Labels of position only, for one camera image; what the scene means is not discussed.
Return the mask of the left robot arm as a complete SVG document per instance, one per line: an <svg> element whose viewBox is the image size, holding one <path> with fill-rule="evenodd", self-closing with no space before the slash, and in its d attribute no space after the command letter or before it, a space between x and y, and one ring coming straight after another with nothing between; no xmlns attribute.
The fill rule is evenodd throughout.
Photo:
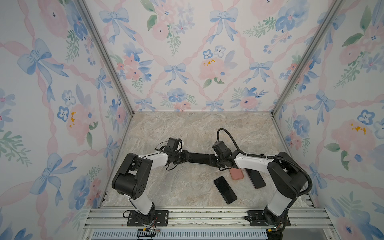
<svg viewBox="0 0 384 240"><path fill-rule="evenodd" d="M150 228L155 225L164 227L168 224L167 210L156 210L155 204L145 193L151 170L165 167L169 164L187 163L192 160L186 151L156 153L139 156L129 153L112 180L112 188L120 195L126 196L133 206L133 210L123 213L127 219L127 226Z"/></svg>

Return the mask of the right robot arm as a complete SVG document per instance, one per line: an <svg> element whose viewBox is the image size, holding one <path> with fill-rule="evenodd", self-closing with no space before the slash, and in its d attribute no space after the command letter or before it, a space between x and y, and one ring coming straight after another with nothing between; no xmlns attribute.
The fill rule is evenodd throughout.
<svg viewBox="0 0 384 240"><path fill-rule="evenodd" d="M261 216L265 225L271 227L284 226L291 206L313 186L310 175L285 152L272 156L235 151L213 155L209 163L211 167L250 169L271 176L276 191Z"/></svg>

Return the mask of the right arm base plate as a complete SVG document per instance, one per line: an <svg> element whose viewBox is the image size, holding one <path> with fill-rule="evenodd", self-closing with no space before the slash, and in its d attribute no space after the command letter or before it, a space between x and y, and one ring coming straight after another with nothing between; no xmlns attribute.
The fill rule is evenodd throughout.
<svg viewBox="0 0 384 240"><path fill-rule="evenodd" d="M265 212L264 210L250 210L244 219L248 221L251 227L289 227L291 222L288 218L287 211L283 211L280 216L275 216L272 212Z"/></svg>

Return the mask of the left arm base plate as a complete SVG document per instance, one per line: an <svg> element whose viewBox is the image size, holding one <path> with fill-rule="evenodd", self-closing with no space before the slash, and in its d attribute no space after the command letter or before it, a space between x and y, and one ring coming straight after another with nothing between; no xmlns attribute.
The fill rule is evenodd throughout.
<svg viewBox="0 0 384 240"><path fill-rule="evenodd" d="M134 210L123 212L128 227L166 227L169 221L169 211L151 210L148 215L140 214Z"/></svg>

